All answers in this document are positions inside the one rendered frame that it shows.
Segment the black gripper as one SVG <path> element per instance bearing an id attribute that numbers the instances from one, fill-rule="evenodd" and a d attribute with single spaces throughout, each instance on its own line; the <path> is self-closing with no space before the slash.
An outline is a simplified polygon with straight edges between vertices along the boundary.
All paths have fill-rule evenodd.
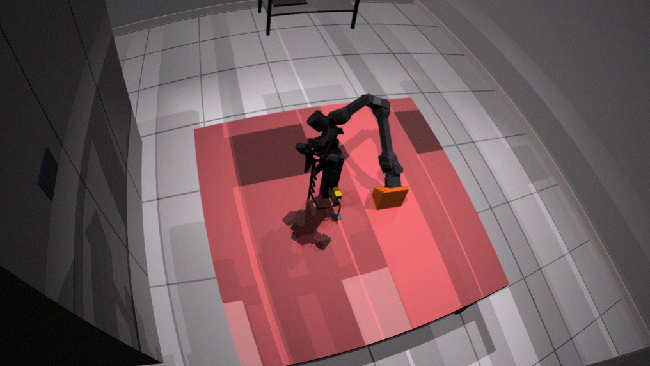
<path id="1" fill-rule="evenodd" d="M 343 166 L 343 164 L 344 164 L 342 158 L 339 155 L 336 155 L 336 154 L 333 154 L 333 153 L 331 153 L 330 155 L 328 154 L 331 147 L 332 148 L 334 147 L 334 145 L 333 145 L 334 140 L 331 139 L 328 136 L 325 136 L 325 135 L 318 136 L 318 138 L 319 138 L 319 141 L 322 141 L 324 139 L 328 141 L 328 146 L 327 146 L 327 149 L 324 149 L 324 153 L 321 152 L 321 150 L 311 149 L 310 147 L 308 148 L 308 147 L 306 147 L 306 144 L 304 144 L 304 143 L 298 143 L 296 145 L 297 151 L 300 152 L 301 154 L 304 154 L 305 157 L 306 157 L 304 173 L 307 173 L 307 171 L 311 167 L 313 161 L 315 160 L 313 158 L 313 155 L 316 155 L 316 156 L 320 157 L 319 163 L 318 163 L 315 171 L 313 172 L 313 175 L 312 175 L 313 177 L 316 176 L 323 169 L 327 168 L 328 166 L 331 166 L 332 162 L 333 162 L 333 164 L 335 166 L 337 166 L 339 168 L 341 168 Z"/>

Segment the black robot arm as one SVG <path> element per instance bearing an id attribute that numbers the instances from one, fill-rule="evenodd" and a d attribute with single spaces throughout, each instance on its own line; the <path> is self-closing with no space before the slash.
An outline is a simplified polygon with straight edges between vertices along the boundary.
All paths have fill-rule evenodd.
<path id="1" fill-rule="evenodd" d="M 390 189 L 403 187 L 400 179 L 403 168 L 399 164 L 397 156 L 392 149 L 390 125 L 388 123 L 390 101 L 387 99 L 382 99 L 371 94 L 361 95 L 355 101 L 351 101 L 349 105 L 331 111 L 328 116 L 323 115 L 319 110 L 315 111 L 308 118 L 307 124 L 317 132 L 322 131 L 321 135 L 328 136 L 335 141 L 339 134 L 344 134 L 342 128 L 337 127 L 337 125 L 347 123 L 351 119 L 351 116 L 364 106 L 372 108 L 372 112 L 377 118 L 382 147 L 381 155 L 378 156 L 378 165 L 382 169 L 382 172 L 386 174 L 384 178 L 385 187 Z M 315 137 L 315 139 L 308 138 L 306 147 L 321 150 L 324 153 L 324 149 L 327 149 L 328 141 L 325 139 L 319 141 L 318 139 L 318 137 Z"/>

